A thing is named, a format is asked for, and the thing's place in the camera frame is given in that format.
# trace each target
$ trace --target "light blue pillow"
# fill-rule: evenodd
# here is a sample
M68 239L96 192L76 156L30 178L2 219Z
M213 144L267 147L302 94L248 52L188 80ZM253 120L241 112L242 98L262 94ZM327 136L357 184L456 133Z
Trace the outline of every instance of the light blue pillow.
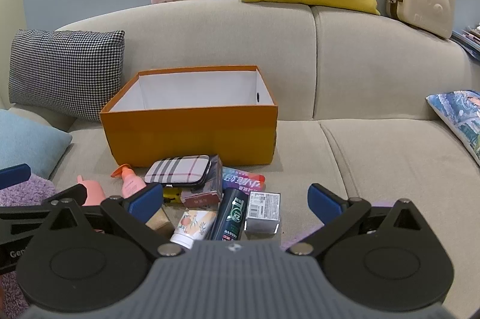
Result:
M0 169L26 163L48 179L71 142L71 135L0 109Z

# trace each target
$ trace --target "purple fur rug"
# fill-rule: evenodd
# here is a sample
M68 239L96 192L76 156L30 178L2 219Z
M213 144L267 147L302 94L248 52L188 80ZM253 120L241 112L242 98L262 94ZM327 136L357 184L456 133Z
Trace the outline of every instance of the purple fur rug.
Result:
M0 190L0 206L40 205L45 198L54 194L55 186L50 181L32 173L28 181ZM17 284L14 271L4 274L1 281L5 315L9 319L15 319L28 308L28 303Z

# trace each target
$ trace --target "open storage box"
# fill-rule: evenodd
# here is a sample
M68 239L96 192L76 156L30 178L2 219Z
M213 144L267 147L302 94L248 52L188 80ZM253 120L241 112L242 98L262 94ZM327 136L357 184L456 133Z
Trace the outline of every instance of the open storage box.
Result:
M272 162L278 106L256 66L140 71L100 119L118 164L218 154L226 165Z

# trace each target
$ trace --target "black cylindrical bottle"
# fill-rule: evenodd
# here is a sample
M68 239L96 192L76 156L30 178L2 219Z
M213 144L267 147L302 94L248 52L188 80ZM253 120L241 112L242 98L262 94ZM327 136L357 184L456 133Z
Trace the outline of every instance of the black cylindrical bottle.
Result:
M238 240L247 214L248 195L236 188L225 188L210 240Z

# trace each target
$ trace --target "plaid wallet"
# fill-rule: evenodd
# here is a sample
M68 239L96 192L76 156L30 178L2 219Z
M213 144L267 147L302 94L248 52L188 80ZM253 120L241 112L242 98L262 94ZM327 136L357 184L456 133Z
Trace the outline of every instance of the plaid wallet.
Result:
M155 162L148 170L145 182L159 182L172 186L202 185L209 167L208 155L162 159Z

